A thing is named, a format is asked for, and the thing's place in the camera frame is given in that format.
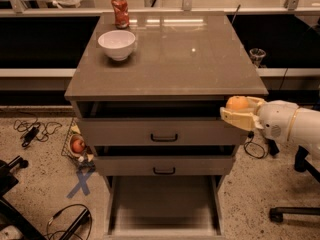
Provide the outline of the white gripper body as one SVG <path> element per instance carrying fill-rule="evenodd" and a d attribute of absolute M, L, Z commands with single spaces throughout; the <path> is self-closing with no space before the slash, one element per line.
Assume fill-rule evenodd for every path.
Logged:
<path fill-rule="evenodd" d="M 263 135 L 277 143 L 286 142 L 291 121 L 298 108 L 296 103 L 281 100 L 264 103 L 258 111 Z"/>

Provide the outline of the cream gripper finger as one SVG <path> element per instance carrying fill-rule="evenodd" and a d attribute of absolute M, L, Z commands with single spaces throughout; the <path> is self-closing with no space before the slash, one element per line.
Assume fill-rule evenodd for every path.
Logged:
<path fill-rule="evenodd" d="M 263 98 L 247 96 L 249 108 L 253 110 L 254 113 L 257 113 L 262 105 L 266 103 Z"/>
<path fill-rule="evenodd" d="M 245 131 L 261 129 L 260 118 L 251 110 L 235 111 L 224 107 L 220 108 L 221 118 L 228 124 Z"/>

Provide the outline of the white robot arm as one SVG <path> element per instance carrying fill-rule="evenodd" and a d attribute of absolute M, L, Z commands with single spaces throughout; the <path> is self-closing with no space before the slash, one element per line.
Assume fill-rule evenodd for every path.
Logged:
<path fill-rule="evenodd" d="M 221 118 L 245 131 L 259 129 L 266 139 L 293 143 L 320 155 L 320 112 L 296 103 L 232 96 L 220 108 Z"/>

